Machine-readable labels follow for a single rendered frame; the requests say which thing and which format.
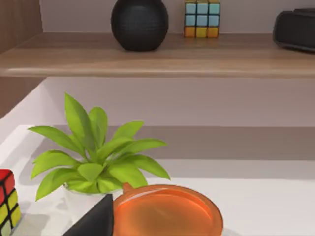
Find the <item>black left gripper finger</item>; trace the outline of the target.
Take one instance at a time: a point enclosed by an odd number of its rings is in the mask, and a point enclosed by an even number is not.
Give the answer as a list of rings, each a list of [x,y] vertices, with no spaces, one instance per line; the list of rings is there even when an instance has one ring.
[[[62,236],[113,236],[113,195],[107,194]]]

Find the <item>green plant in white pot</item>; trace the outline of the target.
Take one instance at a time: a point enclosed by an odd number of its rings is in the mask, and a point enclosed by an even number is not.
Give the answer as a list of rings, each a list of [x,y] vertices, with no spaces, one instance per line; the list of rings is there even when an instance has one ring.
[[[136,139],[144,122],[134,120],[116,129],[107,139],[108,116],[101,107],[86,111],[70,94],[64,96],[64,110],[70,133],[48,125],[30,131],[53,141],[63,150],[49,150],[33,161],[31,178],[44,174],[35,198],[41,200],[60,187],[83,195],[114,194],[124,183],[146,186],[144,172],[170,179],[167,170],[145,151],[166,145],[155,138]]]

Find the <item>orange cup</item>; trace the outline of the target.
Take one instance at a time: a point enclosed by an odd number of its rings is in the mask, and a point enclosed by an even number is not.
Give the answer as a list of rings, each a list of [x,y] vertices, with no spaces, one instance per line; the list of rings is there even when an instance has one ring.
[[[123,184],[113,236],[223,236],[223,217],[205,195],[179,185]]]

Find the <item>red and yellow puzzle cube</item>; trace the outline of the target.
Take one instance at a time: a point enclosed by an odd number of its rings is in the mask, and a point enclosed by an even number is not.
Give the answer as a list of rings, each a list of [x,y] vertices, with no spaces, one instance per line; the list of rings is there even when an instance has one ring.
[[[14,174],[0,169],[0,236],[10,236],[21,219]]]

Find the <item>wooden shelf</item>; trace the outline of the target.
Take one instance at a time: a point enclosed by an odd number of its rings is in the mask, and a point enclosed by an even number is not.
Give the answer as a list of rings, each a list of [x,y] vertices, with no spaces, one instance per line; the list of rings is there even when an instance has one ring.
[[[43,33],[0,54],[0,76],[45,77],[53,102],[67,91],[114,122],[315,126],[315,55],[267,34],[169,35],[134,53],[110,34]]]

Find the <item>blue and yellow puzzle cube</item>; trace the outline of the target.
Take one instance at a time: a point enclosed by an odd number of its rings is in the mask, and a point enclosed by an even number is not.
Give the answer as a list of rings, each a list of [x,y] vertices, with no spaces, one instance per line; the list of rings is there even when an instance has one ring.
[[[220,0],[185,0],[184,37],[218,38]]]

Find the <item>black box-shaped device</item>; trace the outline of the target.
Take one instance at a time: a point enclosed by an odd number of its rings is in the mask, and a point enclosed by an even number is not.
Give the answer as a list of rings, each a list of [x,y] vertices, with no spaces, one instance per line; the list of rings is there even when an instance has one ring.
[[[315,8],[280,12],[274,24],[273,41],[279,47],[315,52]]]

